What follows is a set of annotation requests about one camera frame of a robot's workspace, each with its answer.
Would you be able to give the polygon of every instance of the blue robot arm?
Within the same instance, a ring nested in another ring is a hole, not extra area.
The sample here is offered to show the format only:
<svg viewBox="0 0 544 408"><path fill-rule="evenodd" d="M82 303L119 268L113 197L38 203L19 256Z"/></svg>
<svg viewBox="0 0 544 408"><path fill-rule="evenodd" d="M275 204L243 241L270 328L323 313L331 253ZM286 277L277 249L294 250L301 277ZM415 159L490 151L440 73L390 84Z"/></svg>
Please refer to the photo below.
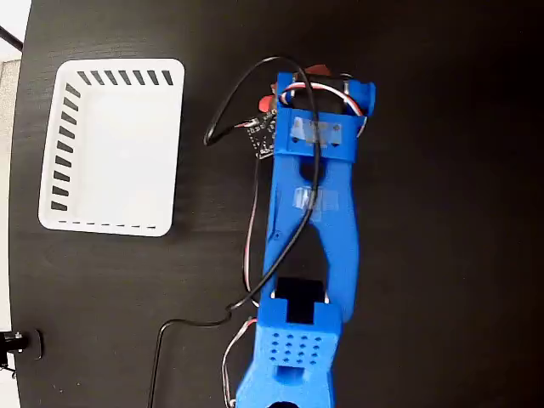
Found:
<svg viewBox="0 0 544 408"><path fill-rule="evenodd" d="M280 73L278 89L293 81ZM310 219L319 231L329 263L326 296L314 303L311 322L290 321L289 300L275 296L277 280L263 288L252 363L236 393L237 408L332 408L332 362L354 310L359 239L351 188L357 138L372 113L373 83L347 81L349 95L365 116L320 112L321 154L325 168ZM312 114L278 101L274 174L270 192L264 272L277 259L299 225L309 201L310 182L300 173L313 155Z"/></svg>

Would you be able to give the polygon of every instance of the white plastic basket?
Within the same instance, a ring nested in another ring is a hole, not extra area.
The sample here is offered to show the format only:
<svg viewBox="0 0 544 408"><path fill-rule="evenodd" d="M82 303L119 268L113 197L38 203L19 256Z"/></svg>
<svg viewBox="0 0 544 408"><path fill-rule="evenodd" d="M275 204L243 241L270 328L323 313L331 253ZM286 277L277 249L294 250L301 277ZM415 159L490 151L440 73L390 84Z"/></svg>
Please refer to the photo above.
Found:
<svg viewBox="0 0 544 408"><path fill-rule="evenodd" d="M160 236L172 225L184 67L86 59L57 71L38 217L51 230Z"/></svg>

